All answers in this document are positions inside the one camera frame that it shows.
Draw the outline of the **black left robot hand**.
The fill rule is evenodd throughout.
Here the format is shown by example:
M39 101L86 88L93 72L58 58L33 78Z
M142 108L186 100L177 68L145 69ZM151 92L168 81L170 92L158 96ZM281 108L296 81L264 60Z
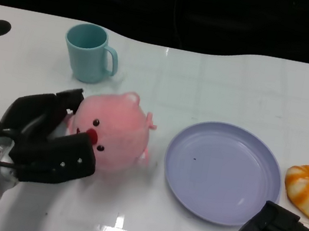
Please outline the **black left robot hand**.
M55 94L35 94L16 99L0 120L0 139L13 141L9 152L21 182L63 183L95 173L91 137L56 135L69 113L77 113L84 99L82 89Z

